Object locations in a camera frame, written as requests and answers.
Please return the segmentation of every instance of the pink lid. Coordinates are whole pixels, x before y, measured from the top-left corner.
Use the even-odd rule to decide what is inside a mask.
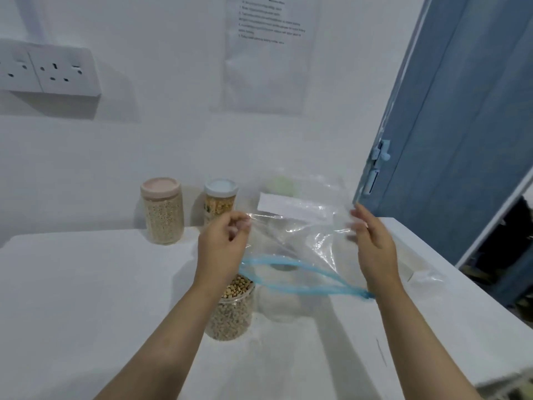
[[[180,187],[180,183],[173,178],[150,178],[141,184],[141,195],[151,199],[170,198],[180,192]]]

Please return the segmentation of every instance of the jar with pink lid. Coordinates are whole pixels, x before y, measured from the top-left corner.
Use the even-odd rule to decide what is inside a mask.
[[[153,243],[173,244],[183,235],[183,195],[173,178],[151,178],[141,185],[146,227]]]

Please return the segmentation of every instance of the electrical outlet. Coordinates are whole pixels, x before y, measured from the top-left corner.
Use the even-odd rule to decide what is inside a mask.
[[[0,89],[42,93],[24,42],[0,39]]]
[[[89,49],[26,44],[44,93],[99,96],[93,55]]]

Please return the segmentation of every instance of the open jar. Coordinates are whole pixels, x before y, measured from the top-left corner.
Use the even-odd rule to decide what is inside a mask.
[[[231,290],[235,286],[240,286],[242,293]],[[218,341],[234,340],[242,336],[252,323],[254,290],[255,285],[252,281],[237,275],[211,314],[205,329],[206,334]]]
[[[146,227],[153,243],[172,244],[183,235],[183,196],[173,178],[151,178],[141,185]]]
[[[239,187],[231,180],[218,179],[206,183],[203,190],[203,225],[206,226],[215,217],[231,211]]]

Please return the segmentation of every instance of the person's right hand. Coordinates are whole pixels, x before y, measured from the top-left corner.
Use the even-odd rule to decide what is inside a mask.
[[[389,289],[401,288],[396,245],[387,228],[361,204],[356,204],[350,214],[363,221],[353,223],[351,229],[356,232],[359,265],[368,289],[378,296]]]

